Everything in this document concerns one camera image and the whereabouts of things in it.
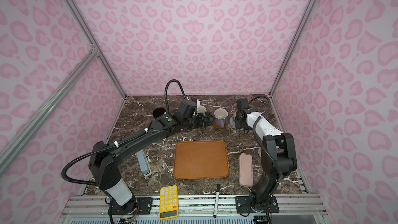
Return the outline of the blue mug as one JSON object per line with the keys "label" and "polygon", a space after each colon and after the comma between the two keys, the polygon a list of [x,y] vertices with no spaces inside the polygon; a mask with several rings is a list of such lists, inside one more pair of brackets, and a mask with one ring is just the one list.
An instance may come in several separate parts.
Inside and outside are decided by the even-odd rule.
{"label": "blue mug", "polygon": [[198,114],[200,114],[200,113],[204,114],[206,112],[207,112],[207,108],[205,106],[203,106],[203,105],[198,106]]}

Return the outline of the lilac mug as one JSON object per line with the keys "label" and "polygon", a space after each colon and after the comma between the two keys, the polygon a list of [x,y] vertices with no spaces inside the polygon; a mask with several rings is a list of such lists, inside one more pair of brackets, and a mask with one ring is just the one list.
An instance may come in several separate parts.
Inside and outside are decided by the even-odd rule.
{"label": "lilac mug", "polygon": [[226,122],[228,122],[228,111],[223,108],[218,108],[214,112],[214,122],[219,125],[223,126]]}

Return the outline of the black cup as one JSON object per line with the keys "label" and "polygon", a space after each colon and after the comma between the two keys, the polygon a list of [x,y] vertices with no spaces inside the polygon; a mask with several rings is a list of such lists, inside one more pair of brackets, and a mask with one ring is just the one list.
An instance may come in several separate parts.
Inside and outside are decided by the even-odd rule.
{"label": "black cup", "polygon": [[157,119],[157,118],[159,118],[160,116],[162,116],[162,115],[164,115],[166,113],[167,113],[167,111],[166,111],[165,108],[159,107],[159,108],[156,108],[155,110],[153,110],[152,115],[153,115],[153,117],[155,119]]}

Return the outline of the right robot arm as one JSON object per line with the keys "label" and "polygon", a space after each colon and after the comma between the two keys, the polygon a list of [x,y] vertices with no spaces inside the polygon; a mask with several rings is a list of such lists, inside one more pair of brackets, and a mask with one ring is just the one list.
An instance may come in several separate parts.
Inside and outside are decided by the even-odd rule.
{"label": "right robot arm", "polygon": [[252,131],[261,150],[263,173],[259,181],[252,186],[248,197],[236,197],[236,210],[243,217],[251,213],[264,213],[267,219],[271,213],[279,212],[274,193],[283,179],[297,169],[294,137],[282,133],[269,123],[259,112],[246,117],[236,116],[235,124],[243,122]]}

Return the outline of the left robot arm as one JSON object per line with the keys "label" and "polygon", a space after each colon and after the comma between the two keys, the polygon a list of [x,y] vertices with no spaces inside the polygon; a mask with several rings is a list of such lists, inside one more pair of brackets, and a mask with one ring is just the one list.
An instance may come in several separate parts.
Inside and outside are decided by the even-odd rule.
{"label": "left robot arm", "polygon": [[121,208],[136,208],[135,196],[124,182],[118,166],[133,154],[150,144],[161,141],[183,129],[194,129],[210,126],[213,121],[210,113],[184,117],[178,113],[163,114],[152,121],[149,126],[134,135],[117,143],[104,144],[97,142],[89,161],[89,170],[99,187],[114,203]]}

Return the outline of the grey woven coaster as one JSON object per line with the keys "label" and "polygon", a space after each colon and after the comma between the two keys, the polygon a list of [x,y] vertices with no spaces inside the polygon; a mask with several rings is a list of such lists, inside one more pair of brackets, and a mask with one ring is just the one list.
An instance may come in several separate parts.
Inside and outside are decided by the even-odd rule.
{"label": "grey woven coaster", "polygon": [[235,128],[235,120],[234,120],[234,117],[231,117],[231,118],[230,118],[229,123],[230,123],[231,127]]}

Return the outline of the brown wooden coaster right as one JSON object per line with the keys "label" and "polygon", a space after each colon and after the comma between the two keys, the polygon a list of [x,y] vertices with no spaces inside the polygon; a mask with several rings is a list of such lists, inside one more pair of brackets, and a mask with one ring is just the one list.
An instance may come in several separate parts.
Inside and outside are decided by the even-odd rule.
{"label": "brown wooden coaster right", "polygon": [[216,129],[225,129],[229,125],[228,122],[226,122],[222,127],[217,125],[215,122],[212,123],[212,126]]}

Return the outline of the pink case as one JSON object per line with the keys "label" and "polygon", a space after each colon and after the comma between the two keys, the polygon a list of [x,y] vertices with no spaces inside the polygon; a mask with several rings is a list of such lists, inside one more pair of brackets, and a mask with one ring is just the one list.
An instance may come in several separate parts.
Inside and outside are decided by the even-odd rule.
{"label": "pink case", "polygon": [[239,184],[242,187],[252,187],[254,184],[252,156],[241,154],[239,157]]}

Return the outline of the blue grey stapler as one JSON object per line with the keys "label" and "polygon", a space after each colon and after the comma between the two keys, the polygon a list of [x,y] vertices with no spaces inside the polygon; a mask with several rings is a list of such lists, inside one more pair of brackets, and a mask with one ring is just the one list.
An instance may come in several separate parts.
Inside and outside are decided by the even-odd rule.
{"label": "blue grey stapler", "polygon": [[143,150],[138,151],[136,153],[136,156],[137,156],[138,163],[140,165],[140,169],[141,169],[144,177],[145,178],[149,177],[152,174],[152,172],[151,172],[147,157],[144,154],[144,151]]}

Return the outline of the black marker pen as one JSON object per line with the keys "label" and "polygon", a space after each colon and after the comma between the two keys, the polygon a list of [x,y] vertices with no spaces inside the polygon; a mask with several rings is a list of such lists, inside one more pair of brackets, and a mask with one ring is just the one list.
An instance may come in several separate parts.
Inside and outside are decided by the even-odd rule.
{"label": "black marker pen", "polygon": [[217,218],[217,215],[218,215],[219,196],[220,196],[220,184],[217,184],[214,211],[213,211],[213,217],[214,218]]}

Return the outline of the yellow calculator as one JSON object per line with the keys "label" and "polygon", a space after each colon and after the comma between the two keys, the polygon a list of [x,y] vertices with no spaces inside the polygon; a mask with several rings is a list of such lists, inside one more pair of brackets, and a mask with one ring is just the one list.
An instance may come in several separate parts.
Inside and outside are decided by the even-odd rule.
{"label": "yellow calculator", "polygon": [[178,188],[167,186],[160,190],[159,220],[178,217]]}

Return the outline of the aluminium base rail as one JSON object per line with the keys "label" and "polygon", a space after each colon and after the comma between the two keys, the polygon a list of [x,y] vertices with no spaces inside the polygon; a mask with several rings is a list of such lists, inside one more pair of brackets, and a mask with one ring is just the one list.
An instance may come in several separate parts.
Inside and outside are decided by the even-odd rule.
{"label": "aluminium base rail", "polygon": [[[181,195],[178,199],[178,217],[159,220],[158,196],[138,196],[138,214],[113,214],[114,222],[130,224],[253,224],[266,220],[264,213],[243,217],[236,210],[236,197],[248,195],[220,195],[217,218],[213,217],[215,195]],[[274,224],[328,224],[325,206],[317,194],[275,195],[279,212],[271,213]],[[107,224],[109,206],[101,196],[70,197],[62,211],[63,224]]]}

